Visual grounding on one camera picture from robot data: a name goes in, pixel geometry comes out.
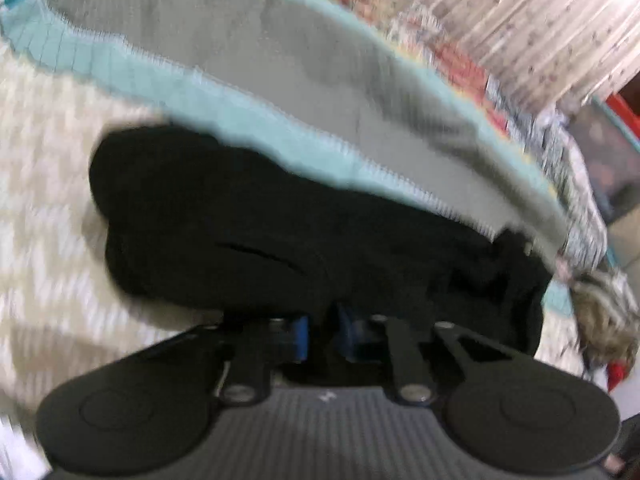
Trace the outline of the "red patchwork quilt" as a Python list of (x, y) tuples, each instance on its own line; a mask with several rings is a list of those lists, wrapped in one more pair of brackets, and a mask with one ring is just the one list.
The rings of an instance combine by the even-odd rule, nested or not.
[(395, 48), (431, 67), (451, 88), (472, 101), (504, 138), (536, 162), (551, 181), (568, 221), (560, 250), (574, 272), (598, 266), (608, 249), (608, 234), (593, 197), (584, 156), (557, 110), (536, 118), (507, 98), (497, 78), (449, 38), (423, 2), (333, 0), (376, 28)]

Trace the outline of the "crumpled patterned clothes pile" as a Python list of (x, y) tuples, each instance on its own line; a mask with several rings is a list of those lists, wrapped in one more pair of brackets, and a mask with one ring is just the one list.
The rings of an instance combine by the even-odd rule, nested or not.
[(630, 373), (639, 352), (639, 305), (620, 269), (592, 270), (570, 285), (578, 334), (588, 361)]

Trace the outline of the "beige chevron bedsheet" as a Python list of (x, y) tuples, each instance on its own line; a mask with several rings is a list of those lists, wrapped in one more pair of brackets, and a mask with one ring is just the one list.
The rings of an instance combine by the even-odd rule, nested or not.
[(105, 224), (88, 165), (111, 127), (163, 115), (1, 49), (1, 474), (40, 479), (41, 400), (67, 379), (212, 316), (121, 294), (104, 263)]

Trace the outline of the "grey and teal blanket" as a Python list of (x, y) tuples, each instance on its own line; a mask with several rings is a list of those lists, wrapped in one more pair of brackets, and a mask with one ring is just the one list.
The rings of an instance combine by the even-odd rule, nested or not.
[(163, 115), (105, 129), (88, 182), (104, 134), (175, 125), (489, 238), (519, 232), (551, 280), (567, 223), (541, 171), (442, 78), (329, 1), (21, 0), (2, 11), (1, 38), (44, 72)]

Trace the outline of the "black pant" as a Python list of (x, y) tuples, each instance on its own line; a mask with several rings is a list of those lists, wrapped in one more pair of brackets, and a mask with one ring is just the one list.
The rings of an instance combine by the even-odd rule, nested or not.
[(175, 125), (104, 134), (89, 182), (131, 296), (270, 318), (344, 308), (538, 348), (550, 273), (519, 232), (489, 238)]

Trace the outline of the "beige floral curtain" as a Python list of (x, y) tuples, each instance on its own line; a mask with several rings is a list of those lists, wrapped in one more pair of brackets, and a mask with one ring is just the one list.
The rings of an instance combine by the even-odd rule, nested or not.
[(413, 3), (532, 112), (606, 98), (639, 71), (639, 0), (398, 0)]

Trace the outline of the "clear plastic storage bin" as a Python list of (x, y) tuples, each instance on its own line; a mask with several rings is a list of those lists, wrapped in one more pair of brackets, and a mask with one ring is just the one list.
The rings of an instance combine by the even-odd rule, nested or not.
[(568, 131), (582, 151), (606, 224), (639, 205), (639, 140), (602, 101), (585, 104)]

